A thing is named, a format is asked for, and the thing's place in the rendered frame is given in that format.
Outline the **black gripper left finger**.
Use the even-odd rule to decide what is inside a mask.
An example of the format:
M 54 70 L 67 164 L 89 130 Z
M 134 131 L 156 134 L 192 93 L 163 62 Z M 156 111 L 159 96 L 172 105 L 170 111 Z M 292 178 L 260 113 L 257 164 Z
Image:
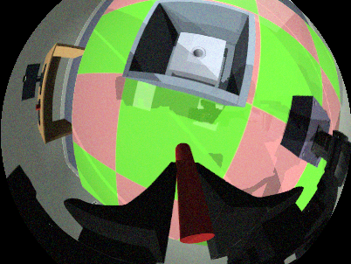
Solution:
M 155 261 L 164 263 L 176 174 L 176 163 L 170 163 L 146 191 L 126 205 L 92 205 L 76 198 L 66 199 L 64 205 L 81 227 L 126 244 L 148 247 Z

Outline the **dark red peg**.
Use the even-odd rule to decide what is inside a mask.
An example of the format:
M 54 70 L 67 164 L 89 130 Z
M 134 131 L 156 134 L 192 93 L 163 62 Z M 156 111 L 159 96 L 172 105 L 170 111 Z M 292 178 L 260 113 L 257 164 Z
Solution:
M 178 216 L 180 241 L 185 244 L 197 244 L 214 238 L 213 224 L 203 187 L 199 178 L 192 150 L 186 142 L 180 142 L 175 147 L 176 183 L 178 184 Z

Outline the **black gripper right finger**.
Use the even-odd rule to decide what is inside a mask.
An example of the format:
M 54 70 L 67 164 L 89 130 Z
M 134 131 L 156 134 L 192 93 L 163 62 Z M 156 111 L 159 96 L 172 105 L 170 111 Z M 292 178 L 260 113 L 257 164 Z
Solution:
M 298 201 L 305 188 L 301 185 L 280 194 L 256 198 L 203 167 L 202 163 L 196 163 L 196 167 L 215 232 L 215 237 L 207 240 L 211 260 L 227 256 L 225 253 L 242 244 L 264 221 L 273 219 Z

